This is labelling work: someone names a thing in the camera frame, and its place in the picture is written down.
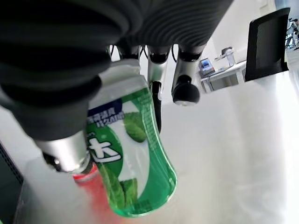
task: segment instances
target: white wall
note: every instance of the white wall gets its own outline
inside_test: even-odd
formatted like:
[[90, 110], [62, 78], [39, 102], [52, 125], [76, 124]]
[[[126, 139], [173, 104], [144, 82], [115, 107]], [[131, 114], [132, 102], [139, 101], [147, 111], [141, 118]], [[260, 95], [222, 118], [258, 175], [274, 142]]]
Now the white wall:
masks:
[[236, 61], [246, 60], [249, 23], [275, 10], [274, 0], [234, 0], [212, 35], [217, 54], [232, 46]]

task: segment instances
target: robotic hand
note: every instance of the robotic hand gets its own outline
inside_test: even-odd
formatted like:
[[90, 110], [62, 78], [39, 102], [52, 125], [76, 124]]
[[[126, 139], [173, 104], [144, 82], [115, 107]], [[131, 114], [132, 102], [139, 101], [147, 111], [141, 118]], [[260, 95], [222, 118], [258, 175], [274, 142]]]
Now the robotic hand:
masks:
[[171, 46], [179, 45], [173, 101], [199, 101], [199, 58], [232, 0], [13, 0], [0, 7], [0, 104], [9, 109], [57, 171], [91, 168], [88, 101], [110, 65], [149, 48], [149, 87], [161, 129], [161, 98]]

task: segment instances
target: floor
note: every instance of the floor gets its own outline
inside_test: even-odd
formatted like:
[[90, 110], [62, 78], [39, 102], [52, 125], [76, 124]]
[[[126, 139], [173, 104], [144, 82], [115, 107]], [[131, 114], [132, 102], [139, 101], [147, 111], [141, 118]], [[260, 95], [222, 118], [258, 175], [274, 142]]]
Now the floor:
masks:
[[299, 71], [299, 49], [287, 49], [286, 55], [289, 69]]

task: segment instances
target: small device on desk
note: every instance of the small device on desk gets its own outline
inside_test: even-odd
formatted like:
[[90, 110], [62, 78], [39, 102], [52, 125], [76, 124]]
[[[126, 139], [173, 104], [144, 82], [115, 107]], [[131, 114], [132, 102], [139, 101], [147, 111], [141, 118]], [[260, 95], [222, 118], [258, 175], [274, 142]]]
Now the small device on desk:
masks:
[[214, 73], [215, 69], [210, 61], [210, 59], [205, 58], [200, 60], [199, 62], [199, 70], [202, 77], [206, 77], [207, 75]]
[[217, 71], [215, 71], [215, 68], [213, 67], [210, 59], [208, 59], [208, 58], [202, 59], [199, 62], [199, 73], [202, 78], [216, 75], [216, 74], [223, 72], [227, 69], [229, 69], [229, 67], [223, 67], [223, 68], [220, 68]]

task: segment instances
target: silver metal cylinder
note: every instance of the silver metal cylinder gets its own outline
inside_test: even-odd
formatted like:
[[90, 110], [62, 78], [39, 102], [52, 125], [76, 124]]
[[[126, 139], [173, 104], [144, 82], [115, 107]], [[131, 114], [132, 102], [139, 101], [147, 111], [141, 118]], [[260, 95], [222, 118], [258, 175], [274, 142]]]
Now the silver metal cylinder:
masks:
[[189, 76], [191, 78], [191, 84], [197, 86], [200, 79], [198, 75], [198, 71], [199, 71], [198, 66], [199, 66], [199, 60], [194, 62], [186, 62], [178, 58], [176, 70], [174, 72], [171, 91], [173, 91], [174, 88], [176, 87], [178, 82], [178, 77], [180, 77], [181, 75]]
[[35, 140], [35, 143], [44, 154], [53, 157], [52, 165], [59, 167], [61, 172], [81, 173], [89, 163], [90, 155], [83, 131], [68, 138], [52, 141]]
[[149, 87], [152, 82], [160, 82], [161, 83], [161, 90], [160, 93], [162, 93], [164, 88], [164, 81], [166, 77], [166, 69], [167, 69], [167, 61], [164, 63], [154, 63], [151, 61], [149, 57], [149, 63], [148, 63], [148, 83]]

